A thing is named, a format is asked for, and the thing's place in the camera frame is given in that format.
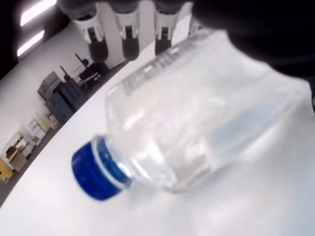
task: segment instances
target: water bottle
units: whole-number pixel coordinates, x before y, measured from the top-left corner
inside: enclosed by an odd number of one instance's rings
[[[99,200],[135,181],[186,190],[242,160],[305,89],[239,53],[225,33],[200,31],[107,92],[107,134],[74,154],[74,175]]]

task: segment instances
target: fluorescent light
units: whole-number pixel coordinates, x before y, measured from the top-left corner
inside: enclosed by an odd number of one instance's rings
[[[43,30],[39,34],[35,35],[33,38],[31,38],[26,44],[24,44],[22,47],[18,49],[18,57],[25,52],[27,49],[29,49],[33,44],[38,42],[43,36],[45,31]]]
[[[57,0],[43,0],[40,3],[33,6],[31,9],[27,10],[22,14],[21,26],[25,25],[31,19],[35,18],[37,15],[47,10],[49,7],[55,5]]]

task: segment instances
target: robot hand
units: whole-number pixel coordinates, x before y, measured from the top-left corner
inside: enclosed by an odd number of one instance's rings
[[[97,0],[59,0],[62,11],[80,28],[89,44],[91,57],[95,62],[104,62],[108,50],[101,27]],[[112,7],[120,30],[124,57],[135,60],[139,55],[139,1],[104,0]],[[179,12],[186,0],[154,0],[156,54],[171,47],[173,33]]]

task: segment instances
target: bottle cap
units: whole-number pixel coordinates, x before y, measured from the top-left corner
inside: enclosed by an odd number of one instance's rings
[[[72,169],[84,191],[98,200],[115,196],[131,184],[112,159],[103,137],[94,138],[74,154]]]

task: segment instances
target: table surface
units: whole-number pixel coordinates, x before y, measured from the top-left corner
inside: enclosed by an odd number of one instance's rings
[[[188,32],[189,18],[174,41]],[[309,101],[268,137],[255,164],[217,172],[200,189],[171,195],[134,186],[95,201],[77,184],[71,157],[104,133],[106,90],[154,57],[154,46],[130,62],[67,122],[0,209],[11,236],[308,236],[315,235],[315,117]]]

